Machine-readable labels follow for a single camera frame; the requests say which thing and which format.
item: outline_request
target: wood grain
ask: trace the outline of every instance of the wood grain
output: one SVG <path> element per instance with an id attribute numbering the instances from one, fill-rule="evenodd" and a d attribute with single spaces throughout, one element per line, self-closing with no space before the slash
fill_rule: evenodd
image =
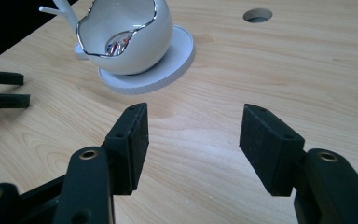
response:
<path id="1" fill-rule="evenodd" d="M 79 18 L 90 0 L 74 9 Z M 358 2 L 168 0 L 196 57 L 170 86 L 111 92 L 97 67 L 72 51 L 55 18 L 0 56 L 25 75 L 31 106 L 0 110 L 0 182 L 20 192 L 66 171 L 72 153 L 98 146 L 129 105 L 147 102 L 150 146 L 139 188 L 115 197 L 117 223 L 296 223 L 293 197 L 273 198 L 238 147 L 245 103 L 268 108 L 306 140 L 358 172 Z M 242 15 L 263 7 L 271 20 Z"/>

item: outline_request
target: white saucer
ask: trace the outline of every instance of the white saucer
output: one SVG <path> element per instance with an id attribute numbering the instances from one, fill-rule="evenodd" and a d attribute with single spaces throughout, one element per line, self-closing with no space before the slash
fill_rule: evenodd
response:
<path id="1" fill-rule="evenodd" d="M 103 82 L 113 91 L 136 95 L 159 90 L 173 83 L 193 63 L 194 41 L 191 34 L 180 26 L 173 26 L 171 44 L 162 57 L 149 70 L 133 76 L 111 74 L 98 69 Z"/>

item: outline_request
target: white teacup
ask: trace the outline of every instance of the white teacup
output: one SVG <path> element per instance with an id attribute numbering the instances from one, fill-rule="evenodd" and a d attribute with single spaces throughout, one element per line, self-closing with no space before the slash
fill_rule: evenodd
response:
<path id="1" fill-rule="evenodd" d="M 165 54 L 172 28 L 164 0 L 94 0 L 76 33 L 81 48 L 100 68 L 135 75 Z"/>

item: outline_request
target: wooden table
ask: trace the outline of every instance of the wooden table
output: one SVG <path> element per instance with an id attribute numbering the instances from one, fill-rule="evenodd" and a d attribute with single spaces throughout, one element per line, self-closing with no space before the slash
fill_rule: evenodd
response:
<path id="1" fill-rule="evenodd" d="M 74 4 L 82 18 L 90 0 Z M 55 18 L 0 56 L 25 75 L 31 106 L 0 110 L 0 182 L 20 193 L 63 175 L 70 156 L 98 146 L 129 105 L 148 103 L 150 146 L 139 188 L 115 197 L 117 223 L 296 223 L 293 197 L 267 194 L 239 145 L 245 103 L 263 106 L 358 172 L 358 1 L 168 0 L 196 57 L 170 86 L 110 91 L 73 53 Z M 244 21 L 252 8 L 271 20 Z"/>

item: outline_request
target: table surface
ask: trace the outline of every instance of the table surface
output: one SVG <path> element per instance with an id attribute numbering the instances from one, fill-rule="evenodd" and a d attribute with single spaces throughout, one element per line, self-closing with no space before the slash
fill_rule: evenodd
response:
<path id="1" fill-rule="evenodd" d="M 296 223 L 293 195 L 271 197 L 239 148 L 244 104 L 263 106 L 358 172 L 358 1 L 168 0 L 196 56 L 173 84 L 142 95 L 110 91 L 73 53 L 56 17 L 0 56 L 25 75 L 27 109 L 0 109 L 0 182 L 20 193 L 65 174 L 99 146 L 123 110 L 148 103 L 150 145 L 139 188 L 115 197 L 117 223 Z M 90 0 L 74 4 L 78 18 Z M 271 20 L 244 21 L 252 8 Z"/>

